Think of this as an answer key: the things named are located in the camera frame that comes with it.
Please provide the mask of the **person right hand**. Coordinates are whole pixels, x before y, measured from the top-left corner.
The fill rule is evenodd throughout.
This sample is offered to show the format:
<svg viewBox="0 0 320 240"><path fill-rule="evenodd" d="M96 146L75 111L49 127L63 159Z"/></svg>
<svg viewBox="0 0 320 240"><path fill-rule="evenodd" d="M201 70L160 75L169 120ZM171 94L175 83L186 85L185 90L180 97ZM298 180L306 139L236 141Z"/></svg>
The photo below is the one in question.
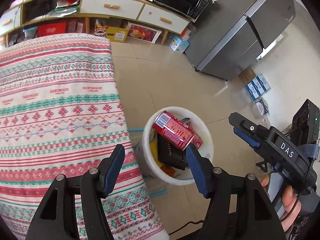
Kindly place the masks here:
<svg viewBox="0 0 320 240"><path fill-rule="evenodd" d="M286 218L282 221L281 225L285 233L287 233L292 228L292 224L294 223L302 208L302 204L300 201L298 201L295 207L293 207L296 200L297 196L294 193L292 186L287 186L281 198L282 204L285 208L285 213L283 214L281 219Z"/></svg>

